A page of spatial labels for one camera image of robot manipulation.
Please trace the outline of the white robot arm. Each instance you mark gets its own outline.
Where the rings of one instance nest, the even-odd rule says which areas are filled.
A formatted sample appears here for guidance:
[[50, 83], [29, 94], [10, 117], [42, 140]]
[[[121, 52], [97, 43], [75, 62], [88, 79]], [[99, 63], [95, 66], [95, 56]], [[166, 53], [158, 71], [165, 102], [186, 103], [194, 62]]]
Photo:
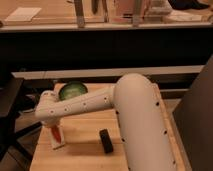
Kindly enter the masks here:
[[126, 74], [114, 85], [63, 101], [45, 91], [35, 116], [50, 125], [65, 116], [107, 109], [116, 111], [129, 171], [177, 170], [160, 102], [141, 74]]

